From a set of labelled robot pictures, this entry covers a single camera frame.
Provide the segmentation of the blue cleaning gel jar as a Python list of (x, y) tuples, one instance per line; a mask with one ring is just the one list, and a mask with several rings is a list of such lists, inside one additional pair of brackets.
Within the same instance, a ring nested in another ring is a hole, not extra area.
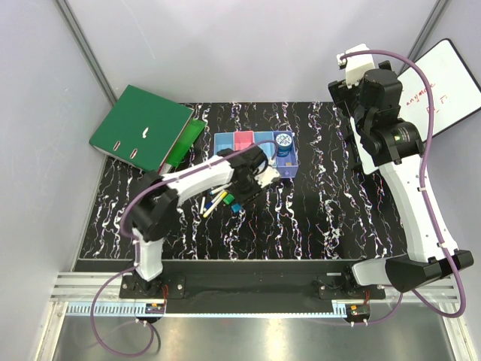
[(277, 156), (288, 156), (293, 145), (292, 133), (280, 132), (275, 136), (275, 141), (277, 144)]

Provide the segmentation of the green eraser cap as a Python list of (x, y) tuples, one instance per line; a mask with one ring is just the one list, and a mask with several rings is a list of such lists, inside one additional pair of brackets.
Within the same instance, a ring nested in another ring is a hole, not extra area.
[(226, 205), (230, 205), (234, 201), (234, 196), (232, 194), (228, 194), (224, 199), (224, 203)]

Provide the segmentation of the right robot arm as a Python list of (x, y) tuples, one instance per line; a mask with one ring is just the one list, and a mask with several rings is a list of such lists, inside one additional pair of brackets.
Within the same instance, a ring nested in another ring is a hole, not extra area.
[(413, 123), (400, 118), (402, 83), (390, 68), (363, 66), (346, 71), (344, 80), (328, 86), (343, 114), (353, 118), (353, 134), (386, 181), (401, 217), (407, 252), (354, 264), (341, 279), (341, 289), (358, 298), (370, 285), (389, 285), (405, 293), (452, 275), (474, 264), (461, 250), (443, 221), (427, 175), (419, 175), (425, 145)]

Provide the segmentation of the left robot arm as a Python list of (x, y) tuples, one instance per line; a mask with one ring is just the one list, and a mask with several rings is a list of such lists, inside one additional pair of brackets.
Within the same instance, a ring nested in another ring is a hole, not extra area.
[(138, 193), (126, 207), (120, 232), (135, 245), (131, 290), (152, 298), (164, 289), (162, 251), (165, 237), (175, 223), (177, 209), (192, 197), (221, 187), (244, 207), (266, 187), (277, 182), (280, 173), (259, 144), (234, 151), (221, 150), (207, 161), (163, 176), (150, 172), (138, 184)]

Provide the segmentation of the blue eraser cap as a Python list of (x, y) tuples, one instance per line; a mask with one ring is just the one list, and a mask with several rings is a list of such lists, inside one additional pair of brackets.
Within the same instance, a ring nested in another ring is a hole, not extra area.
[(232, 205), (231, 209), (234, 213), (237, 213), (241, 210), (241, 206), (239, 204), (234, 204)]

